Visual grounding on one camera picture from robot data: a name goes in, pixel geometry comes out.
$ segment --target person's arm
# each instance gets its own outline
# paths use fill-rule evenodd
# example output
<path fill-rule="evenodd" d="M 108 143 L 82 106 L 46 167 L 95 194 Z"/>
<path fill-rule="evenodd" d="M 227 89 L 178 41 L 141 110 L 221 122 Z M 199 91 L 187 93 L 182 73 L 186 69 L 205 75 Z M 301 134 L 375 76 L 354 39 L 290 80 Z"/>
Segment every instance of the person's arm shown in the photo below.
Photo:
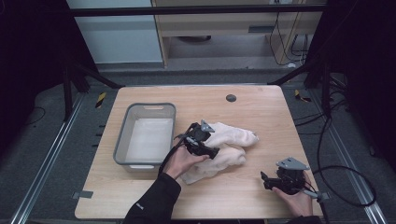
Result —
<path fill-rule="evenodd" d="M 207 155 L 193 156 L 185 147 L 179 147 L 169 159 L 164 172 L 158 176 L 148 191 L 132 205 L 123 223 L 170 223 L 173 207 L 181 191 L 181 186 L 176 182 L 176 179 L 195 163 L 208 158 Z"/>
<path fill-rule="evenodd" d="M 309 187 L 311 181 L 309 176 L 304 172 L 306 186 Z M 294 216 L 287 224 L 321 224 L 320 218 L 314 216 L 312 198 L 302 191 L 289 195 L 276 187 L 272 191 L 279 196 L 287 205 Z"/>

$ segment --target table top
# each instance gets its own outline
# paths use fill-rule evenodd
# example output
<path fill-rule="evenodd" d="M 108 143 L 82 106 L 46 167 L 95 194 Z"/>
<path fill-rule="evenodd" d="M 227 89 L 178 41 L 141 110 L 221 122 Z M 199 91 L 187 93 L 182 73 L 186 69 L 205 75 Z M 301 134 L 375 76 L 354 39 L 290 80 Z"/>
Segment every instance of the table top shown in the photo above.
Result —
<path fill-rule="evenodd" d="M 228 102 L 226 96 L 236 96 Z M 287 157 L 308 164 L 288 105 L 278 86 L 161 86 L 119 90 L 83 190 L 91 198 L 79 198 L 78 218 L 124 218 L 151 186 L 157 173 L 128 173 L 113 160 L 113 152 L 126 109 L 134 103 L 172 103 L 176 106 L 175 135 L 194 122 L 222 122 L 255 132 L 260 141 L 245 147 L 246 163 L 220 171 L 191 185 L 177 182 L 182 190 L 173 219 L 288 218 L 288 207 L 265 189 L 260 171 L 276 177 L 276 162 Z M 312 172 L 307 171 L 317 188 Z M 317 203 L 314 215 L 322 216 Z"/>

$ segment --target small round object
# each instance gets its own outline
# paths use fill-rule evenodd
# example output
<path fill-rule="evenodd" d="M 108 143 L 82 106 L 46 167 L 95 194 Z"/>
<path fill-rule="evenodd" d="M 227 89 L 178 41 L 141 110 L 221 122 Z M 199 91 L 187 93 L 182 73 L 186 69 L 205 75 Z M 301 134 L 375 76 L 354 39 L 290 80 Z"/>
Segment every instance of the small round object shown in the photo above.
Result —
<path fill-rule="evenodd" d="M 225 99 L 226 99 L 228 102 L 235 102 L 235 101 L 236 101 L 236 96 L 233 95 L 233 94 L 228 94 L 228 95 L 225 97 Z"/>

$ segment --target white cloth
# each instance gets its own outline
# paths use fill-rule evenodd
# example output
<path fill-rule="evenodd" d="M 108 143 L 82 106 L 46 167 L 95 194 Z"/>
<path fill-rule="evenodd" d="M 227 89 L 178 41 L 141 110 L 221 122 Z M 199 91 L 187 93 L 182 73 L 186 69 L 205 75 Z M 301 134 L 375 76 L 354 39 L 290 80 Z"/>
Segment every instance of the white cloth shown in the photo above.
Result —
<path fill-rule="evenodd" d="M 259 137 L 249 130 L 235 128 L 220 122 L 209 125 L 215 132 L 205 141 L 205 146 L 219 147 L 219 153 L 215 159 L 199 162 L 183 174 L 181 179 L 186 184 L 192 184 L 205 177 L 212 177 L 228 166 L 244 164 L 246 152 L 242 147 L 250 147 L 259 141 Z"/>

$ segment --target black sleeve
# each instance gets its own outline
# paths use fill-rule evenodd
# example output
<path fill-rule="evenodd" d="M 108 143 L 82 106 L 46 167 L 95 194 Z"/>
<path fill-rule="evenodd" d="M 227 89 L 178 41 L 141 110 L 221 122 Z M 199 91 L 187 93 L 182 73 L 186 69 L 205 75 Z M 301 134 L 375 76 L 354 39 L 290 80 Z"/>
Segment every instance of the black sleeve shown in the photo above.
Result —
<path fill-rule="evenodd" d="M 296 217 L 286 224 L 321 224 L 320 218 L 316 216 L 312 217 Z"/>
<path fill-rule="evenodd" d="M 170 223 L 180 192 L 181 186 L 175 179 L 168 174 L 160 174 L 148 191 L 132 205 L 123 223 Z"/>

